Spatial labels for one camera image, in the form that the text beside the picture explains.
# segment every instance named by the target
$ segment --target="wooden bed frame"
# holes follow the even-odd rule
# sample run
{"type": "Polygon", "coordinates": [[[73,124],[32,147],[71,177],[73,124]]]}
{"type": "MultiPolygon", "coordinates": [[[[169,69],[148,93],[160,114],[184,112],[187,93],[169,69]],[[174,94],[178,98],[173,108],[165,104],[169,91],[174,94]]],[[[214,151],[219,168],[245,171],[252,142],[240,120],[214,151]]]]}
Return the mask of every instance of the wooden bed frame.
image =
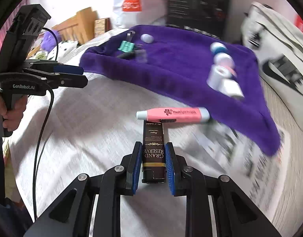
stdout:
{"type": "MultiPolygon", "coordinates": [[[[72,40],[84,44],[94,38],[94,21],[98,19],[97,12],[91,7],[78,11],[75,16],[55,25],[52,29],[60,33],[62,41],[72,40]]],[[[31,50],[27,56],[30,58],[40,50],[40,45],[31,50]]]]}

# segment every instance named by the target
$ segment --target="white tape roll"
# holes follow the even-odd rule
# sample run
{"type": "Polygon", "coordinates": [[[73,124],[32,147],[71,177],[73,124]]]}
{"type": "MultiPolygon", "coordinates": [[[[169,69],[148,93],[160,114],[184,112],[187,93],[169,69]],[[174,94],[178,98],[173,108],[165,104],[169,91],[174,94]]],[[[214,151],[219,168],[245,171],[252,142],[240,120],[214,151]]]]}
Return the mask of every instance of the white tape roll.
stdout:
{"type": "Polygon", "coordinates": [[[207,84],[209,85],[209,87],[218,91],[221,81],[224,78],[231,78],[231,76],[232,74],[226,68],[222,66],[213,65],[209,73],[209,77],[207,79],[207,84]]]}

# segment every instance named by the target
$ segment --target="pink highlighter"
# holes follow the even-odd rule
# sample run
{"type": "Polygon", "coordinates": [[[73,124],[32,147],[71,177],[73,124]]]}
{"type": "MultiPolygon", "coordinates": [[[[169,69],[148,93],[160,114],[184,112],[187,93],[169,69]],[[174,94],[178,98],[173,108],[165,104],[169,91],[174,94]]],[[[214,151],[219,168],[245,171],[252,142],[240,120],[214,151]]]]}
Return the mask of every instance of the pink highlighter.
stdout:
{"type": "Polygon", "coordinates": [[[204,123],[210,116],[206,108],[155,108],[137,111],[136,118],[156,123],[204,123]]]}

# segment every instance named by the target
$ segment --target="purple cloth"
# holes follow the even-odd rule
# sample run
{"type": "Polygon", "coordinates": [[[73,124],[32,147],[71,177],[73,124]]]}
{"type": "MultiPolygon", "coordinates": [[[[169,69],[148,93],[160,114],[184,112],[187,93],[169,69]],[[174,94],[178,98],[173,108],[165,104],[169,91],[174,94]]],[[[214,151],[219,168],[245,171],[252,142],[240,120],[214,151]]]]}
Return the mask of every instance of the purple cloth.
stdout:
{"type": "MultiPolygon", "coordinates": [[[[55,34],[55,36],[57,37],[58,43],[61,42],[61,36],[59,34],[58,31],[56,30],[52,30],[55,34]]],[[[44,34],[43,37],[43,41],[42,44],[40,45],[40,47],[47,52],[51,52],[52,49],[54,49],[56,47],[56,40],[54,38],[54,36],[51,34],[51,32],[46,31],[46,33],[44,34]]]]}
{"type": "Polygon", "coordinates": [[[80,66],[86,72],[136,84],[192,107],[205,107],[215,120],[255,141],[266,155],[276,153],[280,137],[266,106],[257,59],[251,50],[224,43],[234,59],[237,82],[245,96],[239,102],[206,83],[213,64],[209,47],[216,39],[163,26],[139,25],[131,30],[136,32],[132,42],[143,44],[148,63],[116,58],[120,53],[117,49],[126,40],[126,31],[101,46],[87,49],[80,66]],[[152,35],[154,42],[143,43],[142,34],[152,35]]]}

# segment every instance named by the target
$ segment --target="nike bag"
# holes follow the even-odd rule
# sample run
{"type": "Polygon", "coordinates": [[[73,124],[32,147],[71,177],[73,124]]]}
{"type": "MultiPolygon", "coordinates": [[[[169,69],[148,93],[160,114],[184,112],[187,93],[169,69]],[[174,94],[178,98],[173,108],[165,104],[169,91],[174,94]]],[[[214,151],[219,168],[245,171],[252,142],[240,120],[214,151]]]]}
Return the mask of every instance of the nike bag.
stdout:
{"type": "Polygon", "coordinates": [[[303,130],[303,33],[282,15],[254,2],[241,26],[243,45],[258,58],[260,76],[303,130]]]}

